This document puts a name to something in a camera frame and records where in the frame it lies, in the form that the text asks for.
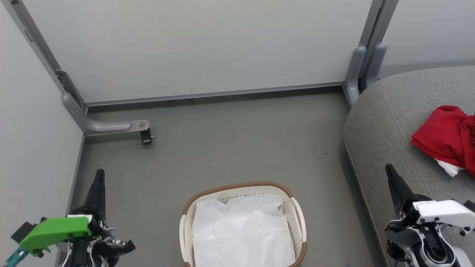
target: gray floor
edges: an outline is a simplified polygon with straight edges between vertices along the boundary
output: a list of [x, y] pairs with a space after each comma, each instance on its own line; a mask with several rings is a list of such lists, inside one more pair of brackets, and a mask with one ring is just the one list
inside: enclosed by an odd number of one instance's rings
[[343, 93], [236, 96], [90, 114], [148, 119], [154, 143], [124, 136], [84, 146], [73, 206], [99, 168], [106, 173], [107, 221], [137, 249], [118, 267], [181, 267], [178, 227], [196, 193], [247, 181], [276, 181], [302, 206], [308, 229], [303, 267], [383, 266], [342, 143]]

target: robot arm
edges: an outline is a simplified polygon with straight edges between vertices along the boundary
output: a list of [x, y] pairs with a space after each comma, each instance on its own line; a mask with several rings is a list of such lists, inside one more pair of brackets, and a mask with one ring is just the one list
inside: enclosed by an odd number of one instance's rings
[[15, 267], [28, 254], [43, 257], [44, 250], [57, 245], [67, 252], [63, 267], [113, 267], [121, 255], [135, 249], [132, 241], [115, 239], [105, 222], [105, 173], [97, 170], [83, 206], [65, 218], [41, 218], [39, 224], [25, 222], [11, 238], [20, 247], [7, 259]]
[[397, 215], [385, 228], [388, 254], [405, 259], [408, 267], [472, 267], [466, 254], [451, 247], [442, 232], [458, 227], [460, 235], [468, 235], [475, 227], [475, 205], [414, 194], [390, 164], [386, 174]]

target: white fabric liner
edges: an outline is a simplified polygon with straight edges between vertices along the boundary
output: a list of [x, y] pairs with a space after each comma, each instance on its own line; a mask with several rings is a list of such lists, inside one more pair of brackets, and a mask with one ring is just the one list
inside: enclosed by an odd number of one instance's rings
[[295, 262], [283, 201], [255, 195], [197, 203], [193, 219], [196, 267], [287, 267]]

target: laundry basket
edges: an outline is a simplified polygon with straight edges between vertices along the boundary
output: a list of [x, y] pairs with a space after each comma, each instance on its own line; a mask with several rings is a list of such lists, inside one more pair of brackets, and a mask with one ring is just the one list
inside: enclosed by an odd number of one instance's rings
[[285, 186], [276, 182], [247, 182], [214, 188], [201, 192], [186, 203], [180, 220], [180, 248], [185, 267], [195, 267], [191, 226], [196, 204], [201, 200], [228, 200], [252, 195], [275, 195], [284, 202], [283, 212], [294, 244], [295, 262], [290, 267], [297, 267], [304, 259], [307, 250], [307, 230], [302, 209], [292, 193]]

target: gray sofa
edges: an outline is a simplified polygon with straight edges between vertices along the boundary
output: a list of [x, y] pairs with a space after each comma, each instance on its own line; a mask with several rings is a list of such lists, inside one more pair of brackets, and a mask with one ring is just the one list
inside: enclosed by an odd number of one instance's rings
[[[411, 135], [441, 105], [475, 112], [475, 66], [427, 69], [384, 78], [366, 89], [350, 111], [343, 137], [388, 266], [384, 228], [395, 219], [384, 167], [394, 165], [414, 193], [434, 200], [475, 201], [475, 179], [467, 171], [451, 178], [410, 143]], [[475, 233], [444, 232], [475, 265]]]

